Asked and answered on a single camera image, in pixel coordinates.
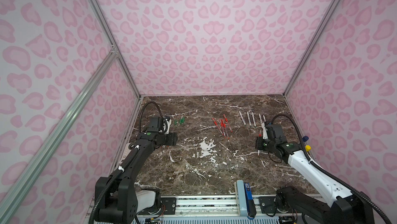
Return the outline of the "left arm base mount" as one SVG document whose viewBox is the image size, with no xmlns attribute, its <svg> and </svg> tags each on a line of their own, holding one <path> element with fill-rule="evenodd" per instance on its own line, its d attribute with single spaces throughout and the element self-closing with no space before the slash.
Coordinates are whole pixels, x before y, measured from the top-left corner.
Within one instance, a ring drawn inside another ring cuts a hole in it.
<svg viewBox="0 0 397 224">
<path fill-rule="evenodd" d="M 158 189 L 143 189 L 136 193 L 138 200 L 138 215 L 174 215 L 176 211 L 176 197 L 161 196 Z"/>
</svg>

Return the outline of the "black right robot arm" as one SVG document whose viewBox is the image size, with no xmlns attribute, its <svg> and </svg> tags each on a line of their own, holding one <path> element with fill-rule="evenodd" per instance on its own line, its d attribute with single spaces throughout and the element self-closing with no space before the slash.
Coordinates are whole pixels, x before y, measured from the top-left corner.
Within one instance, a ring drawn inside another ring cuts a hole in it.
<svg viewBox="0 0 397 224">
<path fill-rule="evenodd" d="M 295 128 L 299 142 L 288 142 L 281 125 L 275 124 L 279 117 L 286 117 Z M 367 196 L 343 180 L 332 175 L 316 163 L 309 155 L 309 146 L 296 122 L 287 114 L 277 114 L 270 122 L 261 121 L 263 133 L 257 137 L 255 147 L 278 158 L 299 172 L 323 197 L 314 199 L 293 186 L 277 190 L 271 204 L 262 207 L 268 216 L 290 210 L 301 212 L 304 223 L 310 217 L 320 224 L 373 224 L 377 213 L 384 223 L 391 221 L 387 215 Z"/>
</svg>

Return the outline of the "green cap marker pen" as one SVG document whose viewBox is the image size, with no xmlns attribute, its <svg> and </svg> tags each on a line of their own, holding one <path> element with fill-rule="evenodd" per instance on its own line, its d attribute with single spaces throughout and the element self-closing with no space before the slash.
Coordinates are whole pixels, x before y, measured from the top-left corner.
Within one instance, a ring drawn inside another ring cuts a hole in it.
<svg viewBox="0 0 397 224">
<path fill-rule="evenodd" d="M 256 127 L 255 115 L 251 112 L 253 126 Z"/>
</svg>

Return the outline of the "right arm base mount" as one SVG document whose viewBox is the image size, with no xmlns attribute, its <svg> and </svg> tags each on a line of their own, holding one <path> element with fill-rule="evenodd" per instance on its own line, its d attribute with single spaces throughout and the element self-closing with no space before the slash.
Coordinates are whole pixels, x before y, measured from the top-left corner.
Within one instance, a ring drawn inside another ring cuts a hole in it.
<svg viewBox="0 0 397 224">
<path fill-rule="evenodd" d="M 258 198 L 261 213 L 269 217 L 277 214 L 276 196 L 262 196 Z"/>
</svg>

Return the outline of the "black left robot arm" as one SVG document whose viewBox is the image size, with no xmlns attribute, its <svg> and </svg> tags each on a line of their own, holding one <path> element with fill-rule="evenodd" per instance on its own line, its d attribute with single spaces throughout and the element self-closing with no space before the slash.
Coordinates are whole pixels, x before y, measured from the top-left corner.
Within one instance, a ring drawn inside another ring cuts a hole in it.
<svg viewBox="0 0 397 224">
<path fill-rule="evenodd" d="M 88 222 L 138 223 L 138 214 L 147 208 L 161 207 L 160 193 L 155 189 L 135 190 L 135 180 L 151 154 L 163 146 L 175 146 L 177 133 L 170 131 L 171 118 L 162 113 L 151 117 L 145 129 L 139 128 L 129 154 L 107 177 L 95 184 L 95 202 Z"/>
</svg>

